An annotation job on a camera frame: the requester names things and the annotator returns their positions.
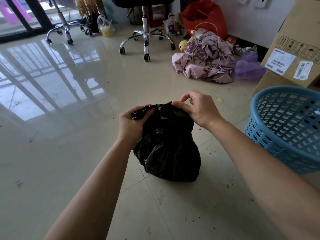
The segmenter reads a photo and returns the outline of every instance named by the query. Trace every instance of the gold curtain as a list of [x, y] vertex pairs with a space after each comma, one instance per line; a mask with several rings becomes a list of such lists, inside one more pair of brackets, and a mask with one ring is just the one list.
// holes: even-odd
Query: gold curtain
[[75, 0], [81, 17], [90, 16], [92, 14], [104, 13], [102, 0]]

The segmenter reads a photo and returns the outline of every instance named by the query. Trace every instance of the black chair seat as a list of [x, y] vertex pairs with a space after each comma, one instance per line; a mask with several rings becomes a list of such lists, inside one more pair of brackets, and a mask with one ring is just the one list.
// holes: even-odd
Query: black chair seat
[[117, 7], [120, 8], [133, 8], [160, 4], [169, 4], [174, 0], [111, 0]]

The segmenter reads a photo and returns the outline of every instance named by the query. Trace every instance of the person's left hand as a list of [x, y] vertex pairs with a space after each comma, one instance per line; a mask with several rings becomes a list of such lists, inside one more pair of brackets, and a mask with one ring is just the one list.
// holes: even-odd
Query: person's left hand
[[134, 120], [132, 118], [132, 113], [136, 110], [143, 109], [143, 107], [149, 105], [151, 104], [137, 106], [126, 112], [122, 112], [119, 116], [118, 140], [125, 141], [126, 143], [128, 143], [131, 149], [134, 149], [134, 147], [137, 145], [138, 140], [141, 138], [143, 124], [154, 113], [155, 109], [153, 108], [147, 111], [143, 119], [140, 120]]

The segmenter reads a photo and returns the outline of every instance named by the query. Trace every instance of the forearm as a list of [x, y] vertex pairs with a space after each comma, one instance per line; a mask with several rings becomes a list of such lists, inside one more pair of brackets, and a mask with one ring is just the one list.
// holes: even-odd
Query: forearm
[[208, 130], [224, 147], [252, 194], [290, 239], [320, 238], [320, 194], [227, 121]]
[[106, 239], [131, 148], [116, 141], [45, 239]]

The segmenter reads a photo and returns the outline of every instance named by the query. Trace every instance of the power socket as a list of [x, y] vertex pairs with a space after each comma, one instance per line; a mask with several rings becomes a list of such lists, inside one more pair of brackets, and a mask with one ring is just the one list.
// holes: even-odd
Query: power socket
[[269, 0], [256, 0], [254, 3], [254, 8], [266, 8]]
[[238, 0], [238, 3], [242, 4], [242, 5], [247, 5], [249, 3], [250, 0]]

